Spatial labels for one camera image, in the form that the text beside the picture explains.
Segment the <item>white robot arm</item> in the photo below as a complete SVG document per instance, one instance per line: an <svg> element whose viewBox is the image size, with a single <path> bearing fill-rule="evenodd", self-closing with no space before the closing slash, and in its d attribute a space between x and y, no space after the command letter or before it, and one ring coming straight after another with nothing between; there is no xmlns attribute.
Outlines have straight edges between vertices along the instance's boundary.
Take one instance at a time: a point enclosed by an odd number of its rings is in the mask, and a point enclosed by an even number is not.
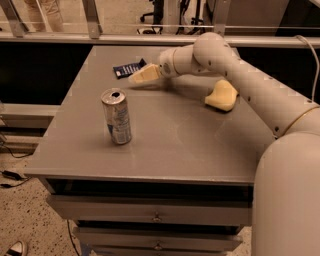
<svg viewBox="0 0 320 256"><path fill-rule="evenodd" d="M320 254L320 107L242 60L223 37L200 35L129 77L133 84L213 73L229 81L277 139L254 180L252 256Z"/></svg>

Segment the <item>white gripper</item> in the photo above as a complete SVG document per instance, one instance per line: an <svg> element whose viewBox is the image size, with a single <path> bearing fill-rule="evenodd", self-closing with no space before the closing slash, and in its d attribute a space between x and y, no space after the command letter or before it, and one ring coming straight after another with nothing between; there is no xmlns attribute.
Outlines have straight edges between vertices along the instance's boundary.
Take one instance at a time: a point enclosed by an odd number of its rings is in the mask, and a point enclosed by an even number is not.
<svg viewBox="0 0 320 256"><path fill-rule="evenodd" d="M156 64L147 64L140 70L130 75L128 78L129 82L132 84L141 84L144 82L157 80L161 75L166 78L175 77L177 72L174 67L174 53L174 48L170 48L161 52L158 58L159 66Z"/></svg>

